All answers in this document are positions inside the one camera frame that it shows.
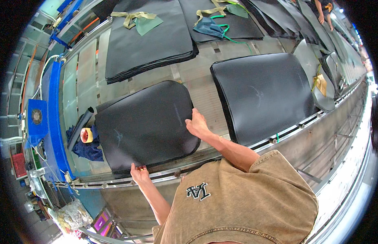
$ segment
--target black tube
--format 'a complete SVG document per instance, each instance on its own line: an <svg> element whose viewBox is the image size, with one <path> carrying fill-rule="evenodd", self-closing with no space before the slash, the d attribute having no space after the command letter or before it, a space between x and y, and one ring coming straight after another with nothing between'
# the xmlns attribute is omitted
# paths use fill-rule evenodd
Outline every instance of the black tube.
<svg viewBox="0 0 378 244"><path fill-rule="evenodd" d="M69 151L72 151L72 149L74 148L76 142L78 141L80 137L80 131L89 122L93 114L94 114L94 109L92 107L89 107L84 113L84 115L81 118L79 118L78 123L75 125L75 128L73 129L71 137L69 138L69 141L67 144L67 149Z"/></svg>

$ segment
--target tape roll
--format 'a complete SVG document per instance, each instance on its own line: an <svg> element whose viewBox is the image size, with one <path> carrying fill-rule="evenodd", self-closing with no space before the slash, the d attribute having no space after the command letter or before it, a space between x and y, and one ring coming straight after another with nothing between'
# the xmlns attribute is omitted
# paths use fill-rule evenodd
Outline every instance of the tape roll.
<svg viewBox="0 0 378 244"><path fill-rule="evenodd" d="M93 133L90 128L82 128L80 131L80 139L83 143L91 143L93 141Z"/></svg>

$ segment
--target person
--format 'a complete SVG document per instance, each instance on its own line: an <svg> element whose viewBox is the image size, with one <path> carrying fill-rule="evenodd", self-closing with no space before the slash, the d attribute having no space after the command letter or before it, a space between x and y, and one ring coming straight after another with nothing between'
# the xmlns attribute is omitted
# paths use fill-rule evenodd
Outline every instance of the person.
<svg viewBox="0 0 378 244"><path fill-rule="evenodd" d="M213 134L197 109L185 120L189 132L224 158L186 175L172 206L158 192L145 166L131 175L159 226L155 244L304 243L318 214L318 201L304 179L277 150L255 151Z"/></svg>
<svg viewBox="0 0 378 244"><path fill-rule="evenodd" d="M333 3L331 0L311 0L308 2L314 14L317 16L319 23L323 24L326 18L330 30L333 31L332 19L330 13L333 11Z"/></svg>

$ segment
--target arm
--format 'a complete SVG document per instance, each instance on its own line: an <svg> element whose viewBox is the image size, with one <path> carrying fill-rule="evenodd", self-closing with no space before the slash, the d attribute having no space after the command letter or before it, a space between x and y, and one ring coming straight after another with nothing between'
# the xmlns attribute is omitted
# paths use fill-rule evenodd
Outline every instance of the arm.
<svg viewBox="0 0 378 244"><path fill-rule="evenodd" d="M330 26L330 30L331 31L333 31L333 24L332 24L332 18L331 18L331 16L330 16L330 14L328 14L327 16L326 16L326 18L327 18L327 22L328 22L328 24L329 24L329 26Z"/></svg>
<svg viewBox="0 0 378 244"><path fill-rule="evenodd" d="M192 120L185 120L189 132L218 150L238 169L248 172L250 166L260 157L255 151L213 134L206 125L206 119L193 109Z"/></svg>
<svg viewBox="0 0 378 244"><path fill-rule="evenodd" d="M316 6L316 8L318 9L318 12L319 12L319 18L318 18L319 23L323 24L323 22L324 22L324 16L323 16L321 2L319 2L318 0L315 0L315 6Z"/></svg>
<svg viewBox="0 0 378 244"><path fill-rule="evenodd" d="M131 175L150 204L157 222L163 225L169 216L171 207L152 183L147 168L145 166L136 168L135 164L132 163Z"/></svg>

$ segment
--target blue cloth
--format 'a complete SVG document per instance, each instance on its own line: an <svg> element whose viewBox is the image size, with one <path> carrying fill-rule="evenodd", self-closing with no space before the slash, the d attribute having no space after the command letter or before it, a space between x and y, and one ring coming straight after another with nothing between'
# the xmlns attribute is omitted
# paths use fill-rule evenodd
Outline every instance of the blue cloth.
<svg viewBox="0 0 378 244"><path fill-rule="evenodd" d="M193 27L195 31L200 33L217 36L223 38L224 32L223 29L218 26L213 19L208 17L203 17L195 27Z"/></svg>
<svg viewBox="0 0 378 244"><path fill-rule="evenodd" d="M71 133L74 130L75 126L72 126L66 131L67 142L71 137ZM91 143L83 143L79 141L75 144L72 151L79 157L87 158L90 161L103 162L104 157L102 156L102 150L98 149L99 138L98 131L94 125L91 126L91 132L93 133L93 141Z"/></svg>

